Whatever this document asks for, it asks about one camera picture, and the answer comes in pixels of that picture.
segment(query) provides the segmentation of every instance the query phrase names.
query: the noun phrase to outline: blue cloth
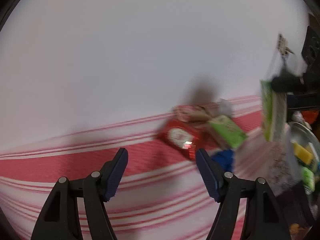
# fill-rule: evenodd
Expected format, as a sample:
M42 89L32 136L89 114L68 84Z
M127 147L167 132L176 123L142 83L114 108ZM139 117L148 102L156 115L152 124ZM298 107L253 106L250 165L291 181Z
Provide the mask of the blue cloth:
M211 156L211 160L221 165L224 171L233 172L233 150L224 150Z

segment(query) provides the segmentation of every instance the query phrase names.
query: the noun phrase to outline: yellow sponge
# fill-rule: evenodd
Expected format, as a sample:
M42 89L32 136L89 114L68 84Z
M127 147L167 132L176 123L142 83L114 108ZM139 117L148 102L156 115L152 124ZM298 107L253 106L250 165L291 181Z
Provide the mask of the yellow sponge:
M313 159L313 154L308 152L300 144L293 143L294 155L302 160L306 165L309 165Z

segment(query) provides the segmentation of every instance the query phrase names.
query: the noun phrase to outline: striped tablecloth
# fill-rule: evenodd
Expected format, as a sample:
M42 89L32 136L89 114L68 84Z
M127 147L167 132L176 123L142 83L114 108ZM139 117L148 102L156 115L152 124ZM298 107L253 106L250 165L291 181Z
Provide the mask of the striped tablecloth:
M255 179L263 175L270 158L260 129L260 98L247 96L230 102L234 121L249 135L236 153L235 174ZM218 204L209 197L195 163L155 139L170 117L171 113L117 123L2 152L0 205L13 228L22 239L30 239L59 177L86 177L125 147L129 163L116 196L105 204L117 238L205 239ZM78 199L78 206L83 237L91 239L83 199ZM241 201L234 239L241 234L244 212L245 201Z

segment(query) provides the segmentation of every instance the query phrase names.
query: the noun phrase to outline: silver screw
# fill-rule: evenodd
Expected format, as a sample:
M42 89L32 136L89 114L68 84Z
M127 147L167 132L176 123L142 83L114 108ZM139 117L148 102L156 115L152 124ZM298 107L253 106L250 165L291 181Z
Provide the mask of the silver screw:
M91 173L91 177L93 178L97 178L100 176L100 172L99 171L94 171L93 173Z
M58 181L60 183L65 183L67 181L67 178L66 177L61 177Z
M264 178L258 178L258 182L260 183L260 184L265 184L265 182L266 182L266 180L264 179Z
M231 172L227 171L224 173L224 176L228 179L231 179L233 177L233 174Z

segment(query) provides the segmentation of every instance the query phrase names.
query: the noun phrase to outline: blue gripper pad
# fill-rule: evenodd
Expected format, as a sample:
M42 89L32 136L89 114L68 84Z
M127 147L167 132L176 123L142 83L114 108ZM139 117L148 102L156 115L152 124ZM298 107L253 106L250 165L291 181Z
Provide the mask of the blue gripper pad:
M204 149L196 152L196 164L204 181L209 196L214 198L216 202L220 202L220 194L218 190L223 186L223 169L221 166L213 162Z
M105 183L104 200L109 201L115 196L124 170L128 164L128 151L120 148L115 157L109 162L108 170L102 176L102 181Z

